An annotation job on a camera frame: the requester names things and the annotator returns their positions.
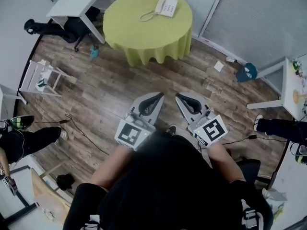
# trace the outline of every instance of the person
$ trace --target person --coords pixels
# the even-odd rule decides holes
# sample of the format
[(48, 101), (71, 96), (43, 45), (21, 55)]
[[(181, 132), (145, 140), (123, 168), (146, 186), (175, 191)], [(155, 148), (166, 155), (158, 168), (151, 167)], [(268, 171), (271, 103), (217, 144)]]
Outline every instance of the person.
[(272, 211), (220, 142), (207, 148), (212, 168), (176, 127), (155, 132), (137, 151), (118, 145), (75, 192), (63, 230), (242, 229), (242, 203)]
[(275, 135), (304, 145), (307, 139), (307, 122), (303, 121), (268, 120), (264, 119), (261, 114), (258, 114), (254, 123), (254, 130), (264, 132), (268, 136)]
[(46, 127), (37, 132), (18, 131), (0, 135), (0, 164), (5, 175), (10, 178), (9, 164), (17, 162), (29, 154), (33, 154), (51, 143), (57, 143), (59, 138), (68, 139), (67, 132), (58, 127)]

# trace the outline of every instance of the white chair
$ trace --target white chair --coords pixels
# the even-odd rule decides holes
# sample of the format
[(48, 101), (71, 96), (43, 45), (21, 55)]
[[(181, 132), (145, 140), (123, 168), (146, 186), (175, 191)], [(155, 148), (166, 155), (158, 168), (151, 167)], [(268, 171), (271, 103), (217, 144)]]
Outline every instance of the white chair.
[[(53, 87), (51, 88), (49, 85), (39, 87), (37, 83), (42, 79), (46, 79), (48, 81), (52, 72), (56, 72), (59, 74)], [(40, 62), (35, 62), (35, 61), (30, 60), (29, 68), (25, 74), (24, 81), (19, 91), (61, 97), (62, 95), (58, 94), (55, 91), (55, 88), (62, 75), (68, 78), (71, 77), (70, 75), (67, 75), (65, 72), (63, 72), (59, 68), (54, 69), (50, 65), (50, 63), (46, 60), (41, 60)], [(45, 88), (49, 89), (50, 92), (44, 92)]]

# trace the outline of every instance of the doorframe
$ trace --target doorframe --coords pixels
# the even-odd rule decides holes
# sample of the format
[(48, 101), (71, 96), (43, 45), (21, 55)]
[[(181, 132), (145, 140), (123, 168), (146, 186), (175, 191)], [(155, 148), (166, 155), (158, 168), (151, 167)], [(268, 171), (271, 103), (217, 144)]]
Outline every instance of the doorframe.
[(210, 12), (209, 12), (209, 14), (208, 14), (208, 17), (207, 17), (207, 19), (206, 19), (206, 21), (205, 21), (205, 24), (203, 25), (203, 27), (202, 27), (202, 29), (201, 29), (201, 32), (200, 32), (200, 34), (198, 35), (198, 38), (202, 37), (204, 31), (206, 30), (206, 28), (207, 28), (207, 26), (208, 26), (208, 24), (209, 24), (209, 22), (210, 22), (210, 20), (211, 20), (211, 18), (212, 18), (212, 16), (213, 16), (215, 10), (216, 10), (216, 8), (217, 8), (217, 5), (219, 4), (219, 2), (220, 2), (220, 0), (215, 0), (215, 1), (214, 1), (213, 5), (212, 5), (212, 7), (211, 7), (211, 9), (210, 9)]

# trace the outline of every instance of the telephone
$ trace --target telephone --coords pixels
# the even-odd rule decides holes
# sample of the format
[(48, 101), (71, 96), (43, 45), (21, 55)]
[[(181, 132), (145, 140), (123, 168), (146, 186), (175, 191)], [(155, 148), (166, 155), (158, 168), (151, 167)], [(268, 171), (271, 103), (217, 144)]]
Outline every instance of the telephone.
[(154, 10), (156, 14), (173, 17), (178, 0), (159, 0)]
[[(147, 12), (140, 17), (140, 22), (151, 20), (156, 14), (173, 17), (178, 0), (159, 0), (154, 11)], [(150, 14), (147, 19), (142, 19), (143, 16)]]

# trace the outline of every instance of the black pants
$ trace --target black pants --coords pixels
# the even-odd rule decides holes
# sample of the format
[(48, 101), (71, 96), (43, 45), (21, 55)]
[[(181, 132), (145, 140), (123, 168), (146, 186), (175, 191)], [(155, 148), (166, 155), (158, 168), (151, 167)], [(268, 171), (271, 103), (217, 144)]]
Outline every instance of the black pants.
[(12, 130), (0, 138), (0, 147), (4, 149), (9, 163), (17, 162), (21, 157), (35, 153), (54, 143), (61, 135), (61, 128), (48, 127), (34, 133), (22, 131), (21, 133)]
[(305, 144), (307, 123), (282, 119), (259, 119), (257, 131), (266, 132), (268, 136), (276, 135), (293, 142)]

